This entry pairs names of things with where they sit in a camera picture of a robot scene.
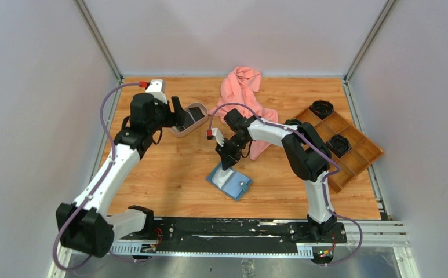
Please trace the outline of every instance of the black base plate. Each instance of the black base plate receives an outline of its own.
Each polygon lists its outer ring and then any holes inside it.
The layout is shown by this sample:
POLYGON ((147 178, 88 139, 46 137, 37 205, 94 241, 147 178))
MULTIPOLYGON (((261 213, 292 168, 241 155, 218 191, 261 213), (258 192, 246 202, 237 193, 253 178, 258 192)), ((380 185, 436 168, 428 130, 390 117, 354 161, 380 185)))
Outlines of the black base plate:
MULTIPOLYGON (((163 217, 155 218, 155 227, 161 228, 163 233, 158 251, 296 253, 296 243, 332 244, 332 233, 337 243, 347 242, 347 237, 341 234, 345 229, 342 223, 336 223, 320 241, 309 235, 307 221, 274 223, 273 219, 163 217)), ((137 238, 133 234, 123 239, 137 238)), ((157 233, 146 239, 157 239, 157 233)))

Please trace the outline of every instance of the wooden platform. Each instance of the wooden platform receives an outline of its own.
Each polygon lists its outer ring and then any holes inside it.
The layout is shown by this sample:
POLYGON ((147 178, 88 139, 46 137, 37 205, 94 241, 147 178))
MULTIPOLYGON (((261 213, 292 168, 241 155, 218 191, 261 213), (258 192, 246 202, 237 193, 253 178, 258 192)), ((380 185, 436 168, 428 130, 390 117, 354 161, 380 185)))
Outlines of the wooden platform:
MULTIPOLYGON (((156 77, 126 78, 125 82, 150 81, 156 77)), ((220 97, 223 78, 164 78, 166 95, 179 96, 183 107, 201 102, 212 108, 220 97)), ((138 87, 124 88, 119 99, 111 134, 129 115, 132 96, 138 87)), ((256 97, 278 111, 281 122, 296 115, 313 101, 323 99, 351 121, 347 99, 339 78, 263 78, 256 97)), ((232 131, 219 119, 213 122, 226 137, 232 131)), ((121 213, 133 204, 154 210, 157 216, 305 218, 308 210, 304 185, 292 172, 283 149, 270 146, 257 160, 241 159, 234 167, 253 179, 241 201, 234 201, 205 181, 218 164, 215 141, 207 140, 208 122, 189 135, 176 138, 165 130, 162 141, 152 146, 128 175, 113 200, 109 213, 121 213)), ((335 210, 359 219, 380 215, 367 172, 340 193, 331 191, 335 210)))

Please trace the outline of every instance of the pink towel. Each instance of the pink towel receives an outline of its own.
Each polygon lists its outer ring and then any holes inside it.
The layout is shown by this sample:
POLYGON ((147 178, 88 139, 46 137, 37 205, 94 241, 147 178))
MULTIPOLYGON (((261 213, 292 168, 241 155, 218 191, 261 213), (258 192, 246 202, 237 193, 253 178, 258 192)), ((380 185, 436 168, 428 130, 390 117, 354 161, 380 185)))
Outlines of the pink towel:
MULTIPOLYGON (((222 97, 217 103, 217 107, 224 103, 242 103, 249 106, 256 114, 272 122, 278 122, 278 112, 273 109, 264 108, 257 100, 253 92, 260 90, 261 73, 248 67, 237 67, 222 82, 220 94, 222 97)), ((209 113, 212 114, 217 107, 212 108, 209 113)), ((253 114, 244 107, 229 105, 222 107, 217 111, 216 116, 225 123, 224 116, 230 110, 236 108, 244 117, 249 118, 253 114)), ((256 160, 270 143, 256 141, 251 145, 251 160, 256 160)))

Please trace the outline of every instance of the red connector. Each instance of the red connector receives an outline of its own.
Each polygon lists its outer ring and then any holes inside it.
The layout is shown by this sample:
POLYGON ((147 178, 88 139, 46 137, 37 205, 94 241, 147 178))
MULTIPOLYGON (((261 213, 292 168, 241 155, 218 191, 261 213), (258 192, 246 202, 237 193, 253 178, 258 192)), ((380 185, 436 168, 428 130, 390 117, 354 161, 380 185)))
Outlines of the red connector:
POLYGON ((148 88, 148 85, 150 85, 150 83, 146 82, 146 81, 140 81, 140 87, 141 88, 148 88))

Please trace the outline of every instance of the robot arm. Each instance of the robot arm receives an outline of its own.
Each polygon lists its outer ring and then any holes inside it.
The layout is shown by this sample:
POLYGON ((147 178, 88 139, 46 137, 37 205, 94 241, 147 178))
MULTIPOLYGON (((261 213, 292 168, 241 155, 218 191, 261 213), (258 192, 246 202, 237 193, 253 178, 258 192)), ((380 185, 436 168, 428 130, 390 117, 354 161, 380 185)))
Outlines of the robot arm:
MULTIPOLYGON (((331 157, 329 149, 312 125, 309 123, 280 125, 265 119, 258 120, 254 116, 245 118, 237 109, 229 111, 224 120, 235 132, 230 139, 224 138, 218 129, 212 129, 212 134, 207 135, 208 139, 215 137, 217 140, 216 151, 221 157, 223 170, 237 164, 241 158, 241 151, 251 140, 265 141, 283 148, 290 167, 305 185, 309 201, 308 220, 313 223, 311 227, 314 227, 314 231, 311 232, 319 235, 327 234, 336 223, 336 217, 328 210, 322 190, 322 179, 328 173, 329 164, 311 148, 304 149, 302 140, 288 130, 297 130, 321 152, 331 157)), ((331 204, 328 190, 326 194, 326 199, 331 204)))
POLYGON ((56 218, 60 229, 84 200, 88 202, 80 213, 68 224, 60 238, 63 246, 95 257, 104 256, 114 240, 130 233, 152 232, 154 213, 146 208, 131 206, 124 213, 107 216, 108 208, 119 187, 130 171, 141 161, 147 149, 155 143, 152 139, 163 127, 182 125, 185 112, 179 99, 172 97, 174 112, 164 94, 165 84, 154 79, 145 93, 133 96, 130 103, 130 116, 123 120, 121 131, 114 139, 116 157, 109 157, 91 180, 87 188, 71 204, 62 203, 56 218), (97 190, 93 187, 102 180, 97 190))

